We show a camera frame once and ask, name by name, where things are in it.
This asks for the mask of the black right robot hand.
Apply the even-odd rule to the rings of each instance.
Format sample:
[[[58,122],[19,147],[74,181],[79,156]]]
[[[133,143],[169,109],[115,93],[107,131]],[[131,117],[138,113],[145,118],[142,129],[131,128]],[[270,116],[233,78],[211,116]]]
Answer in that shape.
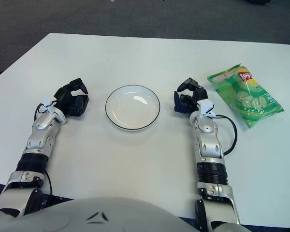
[[[192,96],[185,94],[179,95],[179,92],[186,89],[193,92]],[[177,91],[174,91],[174,111],[183,114],[193,113],[199,109],[198,101],[207,98],[207,91],[197,81],[188,78],[177,88]]]

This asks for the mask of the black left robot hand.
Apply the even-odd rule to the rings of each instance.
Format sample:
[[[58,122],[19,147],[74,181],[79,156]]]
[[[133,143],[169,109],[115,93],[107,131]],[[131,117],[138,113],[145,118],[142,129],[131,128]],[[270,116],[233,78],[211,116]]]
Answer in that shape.
[[[84,94],[73,96],[72,92],[81,90]],[[54,94],[56,98],[55,107],[59,109],[64,115],[81,116],[89,101],[88,91],[81,78],[77,78],[67,85],[59,88]]]

